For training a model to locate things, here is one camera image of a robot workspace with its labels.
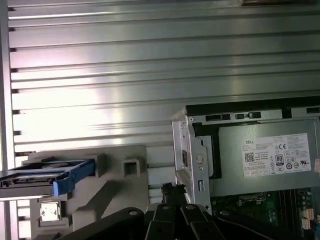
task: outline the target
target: green circuit board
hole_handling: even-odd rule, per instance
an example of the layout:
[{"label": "green circuit board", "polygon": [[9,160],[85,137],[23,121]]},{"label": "green circuit board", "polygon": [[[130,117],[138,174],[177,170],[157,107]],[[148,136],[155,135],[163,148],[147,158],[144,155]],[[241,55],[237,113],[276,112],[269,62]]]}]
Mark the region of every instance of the green circuit board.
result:
[{"label": "green circuit board", "polygon": [[263,222],[278,225],[277,196],[275,192],[212,197],[213,214],[218,209],[233,209]]}]

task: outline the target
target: screw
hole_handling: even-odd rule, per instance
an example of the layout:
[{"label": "screw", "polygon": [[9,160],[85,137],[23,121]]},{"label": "screw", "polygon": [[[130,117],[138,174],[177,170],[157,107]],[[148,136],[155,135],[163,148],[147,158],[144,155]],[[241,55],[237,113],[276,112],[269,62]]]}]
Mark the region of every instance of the screw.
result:
[{"label": "screw", "polygon": [[134,216],[134,215],[137,215],[138,213],[137,213],[136,211],[130,211],[129,214],[130,214],[131,216]]},{"label": "screw", "polygon": [[193,206],[193,205],[187,205],[185,208],[188,209],[188,210],[193,210],[193,209],[195,209],[196,207]]},{"label": "screw", "polygon": [[228,212],[228,211],[226,211],[226,210],[222,210],[222,211],[220,212],[220,214],[221,214],[222,216],[229,216],[229,215],[230,215],[230,212]]},{"label": "screw", "polygon": [[196,162],[198,163],[198,164],[203,164],[204,162],[206,161],[206,158],[205,158],[205,156],[203,156],[203,155],[198,155],[198,156],[196,156]]}]

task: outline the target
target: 80 plus logo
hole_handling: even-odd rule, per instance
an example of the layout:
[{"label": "80 plus logo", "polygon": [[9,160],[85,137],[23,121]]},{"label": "80 plus logo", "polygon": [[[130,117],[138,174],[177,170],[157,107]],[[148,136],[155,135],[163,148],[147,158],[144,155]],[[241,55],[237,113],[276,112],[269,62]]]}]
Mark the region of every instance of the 80 plus logo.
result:
[{"label": "80 plus logo", "polygon": [[284,164],[284,156],[282,154],[275,155],[275,165],[283,166]]}]

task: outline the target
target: black plastic part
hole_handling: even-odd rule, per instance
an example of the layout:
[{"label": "black plastic part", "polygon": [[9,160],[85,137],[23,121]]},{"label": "black plastic part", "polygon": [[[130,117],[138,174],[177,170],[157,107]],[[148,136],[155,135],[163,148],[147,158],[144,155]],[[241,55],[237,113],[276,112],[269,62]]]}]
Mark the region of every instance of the black plastic part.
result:
[{"label": "black plastic part", "polygon": [[297,203],[297,191],[295,189],[280,190],[278,194],[280,225],[290,231],[300,233],[300,221]]},{"label": "black plastic part", "polygon": [[174,206],[180,206],[187,204],[187,200],[185,197],[185,185],[178,184],[173,186],[171,182],[164,184],[161,187],[162,190],[162,202],[174,205]]},{"label": "black plastic part", "polygon": [[151,221],[145,240],[174,239],[175,224],[171,221]]},{"label": "black plastic part", "polygon": [[172,205],[162,203],[156,207],[153,220],[155,221],[174,221],[176,208]]},{"label": "black plastic part", "polygon": [[248,113],[248,118],[250,118],[250,119],[260,119],[261,118],[261,112],[260,111],[249,112]]},{"label": "black plastic part", "polygon": [[313,4],[314,0],[242,0],[242,7]]},{"label": "black plastic part", "polygon": [[190,226],[196,240],[225,240],[213,221],[194,221]]},{"label": "black plastic part", "polygon": [[257,101],[238,101],[213,104],[198,104],[185,106],[186,115],[202,116],[222,114],[225,112],[252,112],[273,109],[288,109],[294,107],[319,106],[320,96],[292,97]]},{"label": "black plastic part", "polygon": [[246,126],[246,125],[255,125],[260,124],[258,121],[246,121],[246,122],[232,122],[232,123],[221,123],[221,124],[209,124],[202,125],[202,123],[193,123],[193,129],[196,137],[201,136],[211,136],[218,134],[217,129],[224,127],[233,127],[233,126]]},{"label": "black plastic part", "polygon": [[314,240],[315,234],[314,234],[313,230],[311,230],[311,229],[308,229],[308,230],[304,229],[303,230],[303,237],[306,240]]},{"label": "black plastic part", "polygon": [[184,220],[187,225],[191,222],[204,222],[207,221],[206,217],[203,215],[201,210],[197,205],[187,204],[181,206],[181,212],[184,216]]}]

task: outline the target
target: metal chassis frame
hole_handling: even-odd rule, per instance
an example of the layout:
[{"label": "metal chassis frame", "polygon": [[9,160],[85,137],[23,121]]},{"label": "metal chassis frame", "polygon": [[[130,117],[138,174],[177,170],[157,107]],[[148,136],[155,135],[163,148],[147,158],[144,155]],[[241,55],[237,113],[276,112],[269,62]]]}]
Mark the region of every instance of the metal chassis frame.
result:
[{"label": "metal chassis frame", "polygon": [[[307,114],[305,107],[293,107],[291,109],[292,118],[283,118],[281,109],[274,110],[257,110],[261,112],[261,118],[258,119],[259,122],[281,122],[281,121],[291,121],[291,120],[306,120],[314,119],[316,136],[320,136],[320,113]],[[185,110],[180,111],[172,118],[172,131],[173,131],[173,144],[174,144],[174,161],[176,170],[176,182],[186,185],[185,189],[189,197],[189,203],[200,204],[205,206],[208,213],[212,213],[211,201],[210,201],[210,184],[209,176],[212,174],[213,166],[209,165],[208,162],[213,160],[212,156],[212,140],[210,136],[195,136],[195,130],[192,126],[193,123],[202,123],[203,125],[217,125],[223,123],[240,123],[240,122],[254,122],[257,119],[253,118],[250,120],[241,119],[236,120],[236,113],[225,112],[217,114],[230,114],[230,120],[221,121],[206,121],[205,115],[199,116],[186,116]],[[248,114],[247,111],[240,111],[239,114]],[[191,176],[185,171],[183,166],[183,156],[182,156],[182,136],[181,127],[185,124],[188,130],[188,147],[190,150],[191,157]],[[317,146],[317,152],[320,152],[320,146]],[[204,157],[204,162],[201,163],[199,156]],[[198,181],[203,181],[203,190],[200,191],[197,184]]]},{"label": "metal chassis frame", "polygon": [[[176,170],[176,181],[186,185],[187,200],[191,204],[203,205],[206,211],[211,214],[211,203],[210,203],[210,186],[209,186],[209,165],[208,157],[211,149],[207,149],[206,144],[202,145],[202,141],[208,141],[208,137],[195,137],[195,132],[192,127],[193,118],[182,117],[173,120],[172,131],[174,139],[174,158],[175,158],[175,170]],[[182,145],[176,144],[177,140],[180,141],[180,128],[181,123],[184,122],[188,129],[188,147],[190,149],[191,157],[191,177],[185,172],[182,164]],[[203,158],[204,161],[197,161],[197,158]]]},{"label": "metal chassis frame", "polygon": [[[15,167],[8,1],[0,1],[0,171]],[[17,202],[0,202],[0,239],[18,240]]]}]

